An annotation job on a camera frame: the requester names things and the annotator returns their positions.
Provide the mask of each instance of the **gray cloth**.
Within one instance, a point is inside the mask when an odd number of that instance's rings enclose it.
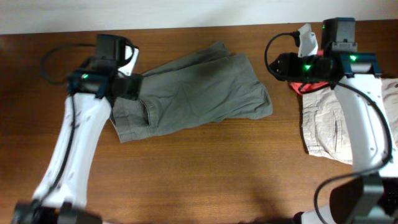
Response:
[[[272,114],[268,92],[247,56],[231,55],[221,41],[143,75],[139,100],[118,98],[113,107],[121,142]]]

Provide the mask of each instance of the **white garment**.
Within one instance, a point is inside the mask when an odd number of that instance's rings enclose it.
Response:
[[[398,78],[383,79],[381,88],[392,136],[398,145]],[[302,129],[310,155],[353,163],[343,110],[330,88],[303,95]]]

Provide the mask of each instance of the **wall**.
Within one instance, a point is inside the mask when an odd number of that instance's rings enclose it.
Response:
[[[0,0],[0,34],[398,19],[397,0]]]

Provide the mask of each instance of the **brown wooden surface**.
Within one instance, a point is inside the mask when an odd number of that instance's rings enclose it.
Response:
[[[39,77],[41,56],[62,44],[94,43],[97,33],[122,35],[140,47],[135,72],[224,40],[231,51],[247,53],[269,91],[274,114],[125,144],[107,122],[91,167],[88,210],[125,223],[234,223],[313,209],[317,185],[351,167],[305,152],[300,98],[266,71],[263,55],[269,39],[301,25],[0,36],[0,223],[9,223],[18,200],[30,200],[62,123],[66,90]],[[320,40],[321,24],[312,25]],[[356,34],[359,51],[377,53],[385,72],[398,73],[397,21],[358,22]],[[293,40],[281,37],[269,52],[270,61],[291,51],[297,51]],[[49,60],[48,71],[62,77],[91,53],[64,51]],[[322,193],[321,205],[330,189]]]

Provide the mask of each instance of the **green led indicator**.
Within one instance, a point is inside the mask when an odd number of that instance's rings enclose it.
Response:
[[[356,59],[357,59],[357,56],[355,56],[355,55],[350,55],[349,58],[350,58],[353,62],[355,62]]]

